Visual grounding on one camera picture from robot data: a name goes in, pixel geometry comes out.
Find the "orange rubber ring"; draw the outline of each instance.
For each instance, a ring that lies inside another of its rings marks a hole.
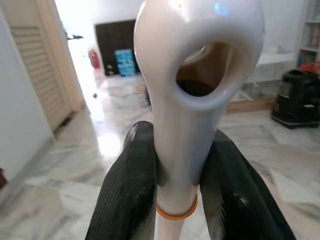
[[[156,204],[156,211],[165,219],[169,219],[172,221],[179,221],[179,220],[186,219],[187,217],[190,217],[195,212],[197,205],[198,205],[198,194],[195,195],[191,208],[183,214],[179,214],[179,215],[169,214],[163,211],[158,204]]]

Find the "wooden door frame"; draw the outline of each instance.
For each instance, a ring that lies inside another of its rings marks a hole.
[[[34,0],[34,2],[60,72],[61,79],[57,81],[65,89],[71,110],[78,112],[84,106],[84,97],[55,0]]]

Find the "hole in pipe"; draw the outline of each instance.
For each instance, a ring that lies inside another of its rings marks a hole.
[[[184,61],[178,70],[176,83],[191,96],[207,96],[221,83],[231,57],[232,48],[226,43],[205,45]]]

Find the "white shelving unit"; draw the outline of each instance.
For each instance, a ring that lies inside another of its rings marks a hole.
[[[320,60],[320,0],[308,0],[297,64]]]

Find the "fire extinguisher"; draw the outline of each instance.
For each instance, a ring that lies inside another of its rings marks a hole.
[[[96,50],[92,49],[89,51],[89,58],[91,61],[91,65],[94,69],[99,69],[100,68],[100,61],[98,58],[98,53]]]

